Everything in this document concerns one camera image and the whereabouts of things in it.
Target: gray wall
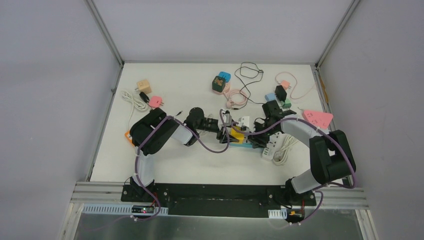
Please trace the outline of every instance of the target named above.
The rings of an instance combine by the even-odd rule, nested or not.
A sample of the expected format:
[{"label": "gray wall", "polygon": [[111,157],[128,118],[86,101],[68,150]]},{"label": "gray wall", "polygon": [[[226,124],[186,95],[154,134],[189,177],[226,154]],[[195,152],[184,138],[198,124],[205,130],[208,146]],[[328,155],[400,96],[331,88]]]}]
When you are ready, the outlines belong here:
[{"label": "gray wall", "polygon": [[55,239],[119,66],[83,0],[0,1],[0,239]]},{"label": "gray wall", "polygon": [[424,236],[424,1],[364,0],[324,62],[380,239]]},{"label": "gray wall", "polygon": [[126,61],[315,63],[352,0],[95,0]]}]

